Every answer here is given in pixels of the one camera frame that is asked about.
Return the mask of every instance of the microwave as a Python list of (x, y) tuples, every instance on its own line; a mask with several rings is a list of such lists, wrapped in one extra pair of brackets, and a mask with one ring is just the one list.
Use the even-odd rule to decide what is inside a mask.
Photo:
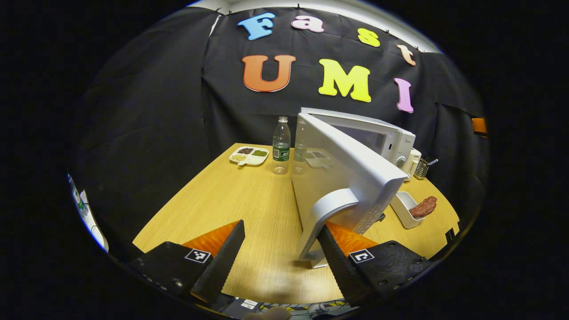
[(405, 164), (415, 143), (415, 135), (411, 132), (385, 121), (356, 114), (314, 108), (301, 108), (300, 112), (311, 114), (358, 140), (399, 169), (409, 167)]

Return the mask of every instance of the wooden table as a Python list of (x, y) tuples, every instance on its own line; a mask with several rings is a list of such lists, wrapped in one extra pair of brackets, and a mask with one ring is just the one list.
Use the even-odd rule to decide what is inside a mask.
[[(295, 261), (302, 226), (292, 170), (286, 175), (273, 174), (270, 154), (259, 166), (237, 166), (229, 156), (245, 145), (234, 144), (197, 174), (146, 224), (133, 244), (148, 252), (164, 241), (185, 243), (243, 219), (245, 241), (223, 293), (269, 303), (314, 303), (342, 298), (329, 267), (311, 269), (309, 262)], [(258, 147), (271, 150), (269, 146)], [(378, 243), (395, 240), (430, 258), (446, 245), (445, 233), (450, 228), (458, 233), (459, 218), (427, 179), (413, 178), (400, 191), (408, 192), (417, 202), (433, 195), (438, 199), (437, 207), (420, 225), (405, 229), (388, 206), (384, 220), (364, 235)]]

